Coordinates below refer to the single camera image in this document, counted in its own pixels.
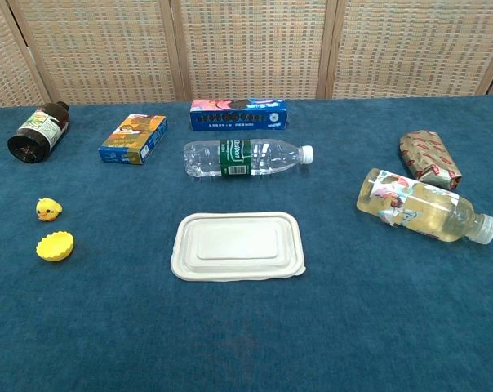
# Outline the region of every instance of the bottle label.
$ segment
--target bottle label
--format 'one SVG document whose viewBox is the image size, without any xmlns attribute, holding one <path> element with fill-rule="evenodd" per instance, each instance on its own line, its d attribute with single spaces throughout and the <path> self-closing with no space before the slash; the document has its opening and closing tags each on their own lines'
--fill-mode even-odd
<svg viewBox="0 0 493 392">
<path fill-rule="evenodd" d="M 411 222 L 420 218 L 430 204 L 433 208 L 445 208 L 445 205 L 456 206 L 459 202 L 458 194 L 385 170 L 381 170 L 375 179 L 370 197 L 382 199 L 382 208 L 376 215 L 384 223 L 406 226 L 431 236 L 432 233 L 421 229 L 421 223 L 419 227 L 412 227 Z"/>
<path fill-rule="evenodd" d="M 249 140 L 220 141 L 220 164 L 223 176 L 249 176 L 252 171 L 252 148 Z"/>
<path fill-rule="evenodd" d="M 64 129 L 61 129 L 58 125 L 59 121 L 50 116 L 49 114 L 42 112 L 41 110 L 35 111 L 26 122 L 21 124 L 20 128 L 28 128 L 43 135 L 49 142 L 50 148 L 56 144 L 61 134 L 65 132 L 69 123 L 67 122 Z"/>
</svg>

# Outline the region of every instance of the brown glass bottle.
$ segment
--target brown glass bottle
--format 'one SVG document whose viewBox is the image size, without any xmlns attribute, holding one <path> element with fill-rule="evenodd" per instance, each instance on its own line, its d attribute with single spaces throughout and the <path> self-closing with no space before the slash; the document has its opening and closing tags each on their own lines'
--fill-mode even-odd
<svg viewBox="0 0 493 392">
<path fill-rule="evenodd" d="M 20 161 L 38 163 L 47 158 L 69 126 L 69 107 L 64 102 L 40 106 L 7 142 Z"/>
</svg>

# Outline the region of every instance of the blue and pink box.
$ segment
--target blue and pink box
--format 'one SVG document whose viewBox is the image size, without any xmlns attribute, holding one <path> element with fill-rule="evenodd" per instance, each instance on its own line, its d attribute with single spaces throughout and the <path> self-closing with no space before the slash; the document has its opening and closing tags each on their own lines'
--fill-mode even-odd
<svg viewBox="0 0 493 392">
<path fill-rule="evenodd" d="M 285 100 L 193 100 L 195 131 L 285 129 Z"/>
</svg>

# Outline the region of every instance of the blue box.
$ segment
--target blue box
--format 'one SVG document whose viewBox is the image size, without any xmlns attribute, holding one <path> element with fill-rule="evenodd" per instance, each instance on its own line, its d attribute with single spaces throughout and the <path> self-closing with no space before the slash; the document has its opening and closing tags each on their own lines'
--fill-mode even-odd
<svg viewBox="0 0 493 392">
<path fill-rule="evenodd" d="M 143 165 L 166 131 L 165 116 L 129 114 L 98 148 L 101 160 Z"/>
<path fill-rule="evenodd" d="M 193 100 L 195 131 L 285 129 L 285 100 Z"/>
</svg>

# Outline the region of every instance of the yellow rubber duck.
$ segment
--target yellow rubber duck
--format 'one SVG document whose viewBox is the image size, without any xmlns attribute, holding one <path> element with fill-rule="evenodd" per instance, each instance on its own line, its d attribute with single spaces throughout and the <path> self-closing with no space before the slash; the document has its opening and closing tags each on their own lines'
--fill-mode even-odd
<svg viewBox="0 0 493 392">
<path fill-rule="evenodd" d="M 62 211 L 63 208 L 61 205 L 51 198 L 40 198 L 38 204 L 36 204 L 36 214 L 40 221 L 51 222 L 55 220 Z"/>
</svg>

